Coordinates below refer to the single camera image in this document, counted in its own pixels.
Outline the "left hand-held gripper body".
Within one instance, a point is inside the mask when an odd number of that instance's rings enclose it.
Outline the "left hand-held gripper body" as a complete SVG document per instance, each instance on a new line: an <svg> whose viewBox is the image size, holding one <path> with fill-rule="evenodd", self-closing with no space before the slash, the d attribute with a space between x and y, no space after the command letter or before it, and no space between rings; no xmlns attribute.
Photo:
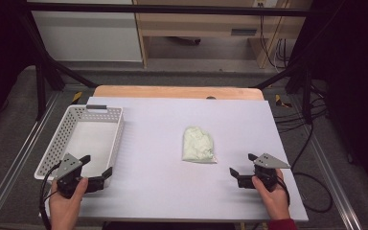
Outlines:
<svg viewBox="0 0 368 230"><path fill-rule="evenodd" d="M84 165L80 159L70 153L66 153L57 169L55 180L57 181L57 191L65 198L69 199L79 182L82 180L81 171ZM94 193L104 189L105 180L102 176L94 176L88 178L88 186L86 193Z"/></svg>

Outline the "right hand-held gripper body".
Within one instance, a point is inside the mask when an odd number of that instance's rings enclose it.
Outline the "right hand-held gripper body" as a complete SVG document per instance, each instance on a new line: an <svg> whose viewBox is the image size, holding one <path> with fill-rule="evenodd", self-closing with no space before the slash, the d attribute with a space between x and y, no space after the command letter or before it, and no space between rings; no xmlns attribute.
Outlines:
<svg viewBox="0 0 368 230"><path fill-rule="evenodd" d="M276 170L290 168L289 163L286 163L268 153L258 156L258 159L252 162L254 164L254 176L257 176L269 191L279 182ZM252 175L240 175L237 182L239 188L255 188L252 183Z"/></svg>

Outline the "white perforated plastic basket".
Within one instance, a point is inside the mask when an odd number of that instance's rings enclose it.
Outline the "white perforated plastic basket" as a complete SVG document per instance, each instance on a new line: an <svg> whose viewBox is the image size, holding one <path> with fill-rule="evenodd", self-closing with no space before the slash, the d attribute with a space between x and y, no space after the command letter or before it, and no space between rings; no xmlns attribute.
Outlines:
<svg viewBox="0 0 368 230"><path fill-rule="evenodd" d="M83 177L100 176L115 165L124 130L124 110L106 105L70 105L53 135L34 178L42 180L66 153L80 159L90 155L82 167Z"/></svg>

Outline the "pale green plastic bag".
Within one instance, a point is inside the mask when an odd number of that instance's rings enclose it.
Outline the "pale green plastic bag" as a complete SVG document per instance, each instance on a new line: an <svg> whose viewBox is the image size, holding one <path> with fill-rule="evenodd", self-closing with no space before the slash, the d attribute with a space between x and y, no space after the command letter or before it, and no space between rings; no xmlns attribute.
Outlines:
<svg viewBox="0 0 368 230"><path fill-rule="evenodd" d="M188 126L183 134L181 159L186 162L216 164L212 136L199 126Z"/></svg>

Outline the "person's right hand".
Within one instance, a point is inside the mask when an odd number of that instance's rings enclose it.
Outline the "person's right hand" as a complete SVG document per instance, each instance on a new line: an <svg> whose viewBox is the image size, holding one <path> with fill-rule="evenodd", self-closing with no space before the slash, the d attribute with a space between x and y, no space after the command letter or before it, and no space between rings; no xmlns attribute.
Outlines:
<svg viewBox="0 0 368 230"><path fill-rule="evenodd" d="M257 176L252 177L252 183L261 196L271 220L290 218L287 192L280 184L276 184L269 191Z"/></svg>

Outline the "person's left hand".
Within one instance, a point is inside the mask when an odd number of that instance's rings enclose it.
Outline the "person's left hand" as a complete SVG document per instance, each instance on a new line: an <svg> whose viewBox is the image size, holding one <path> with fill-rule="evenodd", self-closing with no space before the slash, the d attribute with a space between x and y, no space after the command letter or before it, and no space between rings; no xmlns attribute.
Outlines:
<svg viewBox="0 0 368 230"><path fill-rule="evenodd" d="M83 178L74 191L71 198L67 199L61 195L54 194L50 197L49 207L51 222L59 220L70 220L77 222L82 198L88 186L88 179Z"/></svg>

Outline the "white table board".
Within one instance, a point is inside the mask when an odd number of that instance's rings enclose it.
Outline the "white table board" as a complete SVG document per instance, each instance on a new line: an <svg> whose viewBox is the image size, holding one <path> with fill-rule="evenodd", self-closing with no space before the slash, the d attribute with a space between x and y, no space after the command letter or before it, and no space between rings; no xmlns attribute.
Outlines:
<svg viewBox="0 0 368 230"><path fill-rule="evenodd" d="M86 195L80 218L127 221L266 220L259 194L230 172L252 174L249 154L287 157L266 101L92 97L120 107L125 126L110 185ZM186 127L209 132L215 164L181 159Z"/></svg>

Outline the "black metal stand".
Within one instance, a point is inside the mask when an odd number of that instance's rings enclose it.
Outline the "black metal stand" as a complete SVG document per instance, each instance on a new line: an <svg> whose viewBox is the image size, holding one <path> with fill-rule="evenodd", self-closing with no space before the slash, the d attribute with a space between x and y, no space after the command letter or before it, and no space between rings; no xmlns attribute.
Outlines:
<svg viewBox="0 0 368 230"><path fill-rule="evenodd" d="M329 25L329 19L328 15L308 16L296 38L286 69L255 85L255 88L264 89L274 82L289 77L286 84L286 91L289 94L303 89L302 116L309 125L313 121L310 109L311 66L314 63L315 53L324 41L324 32Z"/></svg>
<svg viewBox="0 0 368 230"><path fill-rule="evenodd" d="M22 36L26 42L27 51L34 61L36 70L36 119L38 121L42 119L47 110L45 82L48 82L55 91L61 91L65 87L65 83L60 74L65 74L88 88L96 88L98 86L98 84L77 74L50 56L45 48L33 16L29 12L19 13L17 19L20 24Z"/></svg>

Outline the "light wooden table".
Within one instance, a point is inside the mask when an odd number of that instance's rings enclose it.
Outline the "light wooden table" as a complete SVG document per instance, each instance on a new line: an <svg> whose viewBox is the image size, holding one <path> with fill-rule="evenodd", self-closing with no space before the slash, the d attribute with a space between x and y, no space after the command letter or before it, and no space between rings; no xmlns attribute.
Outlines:
<svg viewBox="0 0 368 230"><path fill-rule="evenodd" d="M94 97L125 98L178 98L217 100L252 100L263 101L260 89L237 87L195 87L195 86L144 86L144 85L101 85Z"/></svg>

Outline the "white cabinet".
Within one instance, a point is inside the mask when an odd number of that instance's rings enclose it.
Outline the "white cabinet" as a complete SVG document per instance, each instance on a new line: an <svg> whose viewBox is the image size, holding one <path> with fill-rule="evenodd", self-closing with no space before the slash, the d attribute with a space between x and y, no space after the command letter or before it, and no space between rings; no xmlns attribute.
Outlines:
<svg viewBox="0 0 368 230"><path fill-rule="evenodd" d="M34 11L33 16L56 60L142 61L133 13Z"/></svg>

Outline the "grey desk label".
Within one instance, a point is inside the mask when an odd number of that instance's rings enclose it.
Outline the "grey desk label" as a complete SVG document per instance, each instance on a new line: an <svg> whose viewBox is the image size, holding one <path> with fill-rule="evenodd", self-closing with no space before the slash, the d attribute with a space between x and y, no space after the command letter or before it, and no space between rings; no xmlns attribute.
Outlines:
<svg viewBox="0 0 368 230"><path fill-rule="evenodd" d="M257 33L256 29L232 29L232 36L254 36Z"/></svg>

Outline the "light wooden desk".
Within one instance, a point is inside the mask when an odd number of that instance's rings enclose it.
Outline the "light wooden desk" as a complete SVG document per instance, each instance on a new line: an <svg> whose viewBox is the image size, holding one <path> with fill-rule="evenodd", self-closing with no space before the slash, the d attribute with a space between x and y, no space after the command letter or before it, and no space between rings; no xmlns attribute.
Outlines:
<svg viewBox="0 0 368 230"><path fill-rule="evenodd" d="M307 10L313 0L132 0L135 5L217 6ZM279 40L295 39L305 19L291 16L137 13L142 38L156 36L232 36L232 29L256 29L249 39L258 66L265 68Z"/></svg>

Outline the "black metal crossbar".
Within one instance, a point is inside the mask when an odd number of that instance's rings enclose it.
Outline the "black metal crossbar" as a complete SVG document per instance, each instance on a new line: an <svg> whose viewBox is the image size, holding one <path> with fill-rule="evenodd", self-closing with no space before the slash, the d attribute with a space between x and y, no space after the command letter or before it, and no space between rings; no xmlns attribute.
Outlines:
<svg viewBox="0 0 368 230"><path fill-rule="evenodd" d="M207 6L167 6L167 5L113 5L77 3L27 2L25 8L39 12L120 12L120 13L178 13L178 14L218 14L218 15L267 15L307 17L315 11L299 9L207 7Z"/></svg>

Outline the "aluminium floor rail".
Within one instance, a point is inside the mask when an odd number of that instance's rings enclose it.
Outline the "aluminium floor rail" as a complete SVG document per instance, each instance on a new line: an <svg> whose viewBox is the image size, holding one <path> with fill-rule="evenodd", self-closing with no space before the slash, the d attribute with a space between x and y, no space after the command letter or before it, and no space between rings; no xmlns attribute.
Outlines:
<svg viewBox="0 0 368 230"><path fill-rule="evenodd" d="M344 189L342 188L330 161L327 159L318 139L308 126L304 130L310 138L310 148L318 167L324 177L333 198L333 203L345 225L346 230L363 230L354 208L351 205Z"/></svg>
<svg viewBox="0 0 368 230"><path fill-rule="evenodd" d="M28 133L27 138L25 139L22 147L17 152L15 158L13 159L11 166L6 171L5 177L1 180L0 183L0 210L2 209L3 204L5 203L8 195L10 194L12 187L17 180L20 172L22 171L30 153L32 152L35 143L37 142L41 131L47 124L47 121L58 101L59 92L54 92L49 101L46 103L47 109L41 115L41 118L38 121L34 122L33 127Z"/></svg>

